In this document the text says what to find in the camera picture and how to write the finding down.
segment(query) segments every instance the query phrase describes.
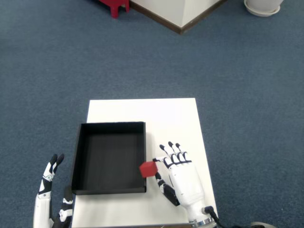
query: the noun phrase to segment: white flowerpot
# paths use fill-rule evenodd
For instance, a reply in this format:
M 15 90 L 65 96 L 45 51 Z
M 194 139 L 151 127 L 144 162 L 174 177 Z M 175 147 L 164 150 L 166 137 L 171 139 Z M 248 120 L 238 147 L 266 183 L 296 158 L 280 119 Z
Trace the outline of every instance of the white flowerpot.
M 283 0 L 247 0 L 247 6 L 256 12 L 272 13 L 276 11 Z

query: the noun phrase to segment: white table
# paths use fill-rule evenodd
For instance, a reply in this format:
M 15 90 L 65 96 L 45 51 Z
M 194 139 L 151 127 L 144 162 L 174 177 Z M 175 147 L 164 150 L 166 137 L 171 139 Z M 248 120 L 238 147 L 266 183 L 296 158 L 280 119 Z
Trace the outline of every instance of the white table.
M 179 143 L 196 165 L 205 201 L 216 210 L 200 120 L 194 98 L 144 100 L 91 100 L 88 123 L 146 122 L 146 158 L 163 156 L 159 144 Z M 166 169 L 159 171 L 170 184 Z M 186 210 L 172 205 L 154 177 L 147 178 L 146 193 L 79 195 L 75 199 L 72 228 L 147 226 L 188 223 Z

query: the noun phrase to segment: black tray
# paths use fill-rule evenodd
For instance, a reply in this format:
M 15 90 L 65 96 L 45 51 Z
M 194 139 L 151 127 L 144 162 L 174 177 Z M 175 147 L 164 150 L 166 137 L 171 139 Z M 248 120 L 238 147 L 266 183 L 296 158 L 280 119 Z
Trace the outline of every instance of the black tray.
M 76 195 L 146 192 L 145 123 L 83 123 L 72 172 Z

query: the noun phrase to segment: red block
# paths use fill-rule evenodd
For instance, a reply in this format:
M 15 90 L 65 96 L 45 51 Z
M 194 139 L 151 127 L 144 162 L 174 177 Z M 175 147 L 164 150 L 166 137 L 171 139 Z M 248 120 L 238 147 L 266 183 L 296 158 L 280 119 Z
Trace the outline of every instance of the red block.
M 139 169 L 141 171 L 142 177 L 144 178 L 155 176 L 157 172 L 157 166 L 153 161 L 144 162 L 143 164 L 141 164 Z

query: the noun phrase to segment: red object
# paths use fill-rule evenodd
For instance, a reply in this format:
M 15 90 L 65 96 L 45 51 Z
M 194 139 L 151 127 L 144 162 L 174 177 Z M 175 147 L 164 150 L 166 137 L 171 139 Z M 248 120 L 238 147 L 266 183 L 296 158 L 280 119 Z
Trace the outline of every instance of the red object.
M 139 169 L 141 171 L 142 177 L 152 177 L 157 173 L 157 166 L 153 161 L 144 162 L 141 164 Z
M 121 5 L 125 5 L 126 12 L 129 12 L 130 10 L 129 0 L 99 0 L 99 1 L 111 8 L 112 18 L 118 18 L 118 7 L 120 7 Z

